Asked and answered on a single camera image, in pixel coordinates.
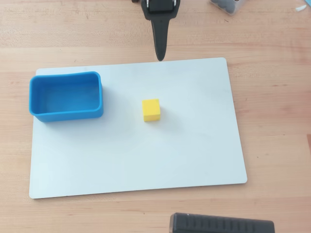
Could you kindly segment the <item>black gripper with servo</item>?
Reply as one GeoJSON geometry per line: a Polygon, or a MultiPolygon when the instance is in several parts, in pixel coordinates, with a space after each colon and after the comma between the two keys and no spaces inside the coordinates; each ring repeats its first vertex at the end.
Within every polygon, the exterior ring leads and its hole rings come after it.
{"type": "Polygon", "coordinates": [[[144,16],[151,21],[158,61],[165,58],[170,20],[177,16],[179,0],[142,0],[144,16]]]}

